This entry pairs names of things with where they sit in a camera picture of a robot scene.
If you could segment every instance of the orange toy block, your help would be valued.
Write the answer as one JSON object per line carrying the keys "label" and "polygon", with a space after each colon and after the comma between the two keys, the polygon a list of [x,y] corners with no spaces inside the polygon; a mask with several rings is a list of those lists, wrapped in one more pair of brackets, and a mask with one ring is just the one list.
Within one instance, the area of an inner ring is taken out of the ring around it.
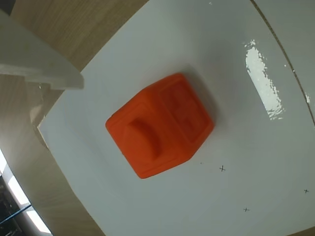
{"label": "orange toy block", "polygon": [[105,124],[140,178],[148,178],[195,154],[214,123],[182,74],[144,88]]}

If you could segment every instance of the cube face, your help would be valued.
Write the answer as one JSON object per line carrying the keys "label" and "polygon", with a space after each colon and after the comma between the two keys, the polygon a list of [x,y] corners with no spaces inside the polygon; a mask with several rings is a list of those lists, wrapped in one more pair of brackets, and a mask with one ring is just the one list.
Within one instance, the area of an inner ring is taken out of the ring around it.
{"label": "cube face", "polygon": [[140,91],[106,122],[106,128],[140,178],[189,160],[214,127],[182,74]]}
{"label": "cube face", "polygon": [[210,118],[187,81],[181,75],[177,76],[177,81],[160,94],[178,127],[189,142],[193,143],[207,128]]}

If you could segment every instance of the wooden surface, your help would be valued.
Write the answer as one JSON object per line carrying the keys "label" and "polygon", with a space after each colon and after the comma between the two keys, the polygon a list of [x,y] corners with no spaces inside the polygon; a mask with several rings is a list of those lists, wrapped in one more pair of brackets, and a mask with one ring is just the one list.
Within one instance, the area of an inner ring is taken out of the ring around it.
{"label": "wooden surface", "polygon": [[[17,0],[11,17],[82,70],[145,2]],[[37,125],[62,92],[0,76],[0,148],[54,236],[102,236],[38,133]]]}

